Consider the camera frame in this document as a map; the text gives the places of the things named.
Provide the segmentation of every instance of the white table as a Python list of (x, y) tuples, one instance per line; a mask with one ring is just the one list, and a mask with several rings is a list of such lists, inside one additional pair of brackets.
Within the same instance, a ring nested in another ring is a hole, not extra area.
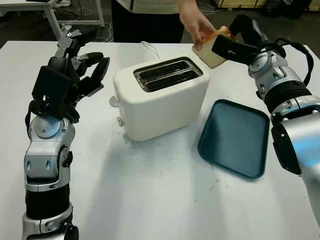
[(56, 15), (53, 11), (53, 6), (57, 0), (51, 0), (49, 2), (38, 2), (38, 1), (27, 1), (27, 0), (0, 0), (0, 12), (10, 12), (10, 11), (44, 11), (52, 31), (58, 40), (62, 34), (60, 29), (60, 24), (70, 24), (70, 25), (100, 25), (105, 26), (104, 17), (101, 9), (100, 0), (95, 0), (97, 6), (97, 12), (99, 20), (60, 20), (58, 21)]
[[(191, 44), (155, 44), (160, 57), (193, 54)], [(24, 123), (40, 66), (55, 42), (9, 41), (0, 49), (0, 239), (19, 239), (25, 211)], [(72, 143), (71, 201), (80, 239), (109, 240), (318, 240), (319, 228), (303, 181), (281, 168), (269, 135), (265, 174), (250, 181), (201, 159), (197, 143), (209, 111), (228, 99), (266, 111), (246, 66), (226, 62), (212, 80), (197, 121), (145, 142), (132, 142), (109, 106), (112, 77), (150, 57), (136, 43), (89, 43), (79, 54), (111, 57), (104, 88), (78, 104)], [(309, 89), (320, 96), (320, 60)], [(287, 48), (304, 78), (304, 56)]]

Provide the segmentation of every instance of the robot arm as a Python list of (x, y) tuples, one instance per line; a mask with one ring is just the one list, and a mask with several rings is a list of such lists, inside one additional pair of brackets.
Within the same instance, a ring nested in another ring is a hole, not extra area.
[[(65, 32), (58, 50), (42, 66), (35, 82), (25, 117), (30, 145), (24, 157), (26, 213), (22, 217), (22, 240), (77, 240), (78, 228), (72, 224), (70, 202), (70, 151), (75, 137), (73, 124), (79, 121), (75, 107), (83, 97), (90, 97), (103, 85), (109, 58), (100, 52), (77, 56), (80, 47), (96, 30), (82, 28)], [(80, 77), (98, 63), (91, 77)], [(30, 123), (31, 112), (36, 117)]]
[(233, 35), (241, 33), (245, 44), (219, 35), (212, 51), (248, 65), (256, 94), (271, 113), (278, 160), (284, 169), (301, 176), (320, 226), (320, 98), (306, 88), (314, 64), (312, 56), (303, 45), (290, 42), (307, 57), (308, 74), (302, 81), (288, 66), (282, 46), (269, 42), (255, 20), (238, 15), (229, 29)]

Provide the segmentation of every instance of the toaster slot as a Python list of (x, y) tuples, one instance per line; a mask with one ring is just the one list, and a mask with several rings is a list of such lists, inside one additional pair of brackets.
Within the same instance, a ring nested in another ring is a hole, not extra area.
[(179, 70), (187, 69), (189, 67), (186, 61), (179, 61), (176, 63), (168, 64), (158, 68), (143, 71), (139, 74), (141, 80), (147, 80), (150, 78), (156, 78), (162, 75), (174, 73)]
[(145, 92), (154, 92), (198, 78), (203, 72), (190, 58), (179, 57), (142, 67), (135, 70), (133, 75)]
[(168, 77), (148, 82), (145, 85), (150, 92), (154, 92), (179, 83), (183, 83), (191, 79), (195, 79), (197, 77), (199, 77), (199, 75), (194, 70), (189, 70), (176, 75), (171, 75)]

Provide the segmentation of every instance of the toaster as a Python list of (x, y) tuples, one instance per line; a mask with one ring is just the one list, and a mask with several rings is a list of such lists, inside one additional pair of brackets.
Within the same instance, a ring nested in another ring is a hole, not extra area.
[(128, 137), (144, 141), (192, 123), (199, 115), (210, 76), (194, 56), (130, 66), (113, 77), (118, 122)]

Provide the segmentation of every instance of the table leg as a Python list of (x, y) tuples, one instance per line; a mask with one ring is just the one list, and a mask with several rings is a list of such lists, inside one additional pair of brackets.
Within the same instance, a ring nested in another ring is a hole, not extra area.
[(62, 31), (60, 29), (60, 26), (54, 11), (52, 10), (51, 6), (44, 6), (43, 10), (45, 12), (46, 17), (48, 18), (48, 21), (50, 23), (50, 26), (52, 28), (52, 31), (56, 39), (59, 40), (62, 35)]
[(102, 9), (101, 9), (101, 2), (100, 2), (100, 0), (96, 0), (95, 3), (96, 3), (96, 8), (98, 10), (100, 26), (104, 27), (105, 26), (105, 20), (104, 20), (104, 15), (103, 15)]

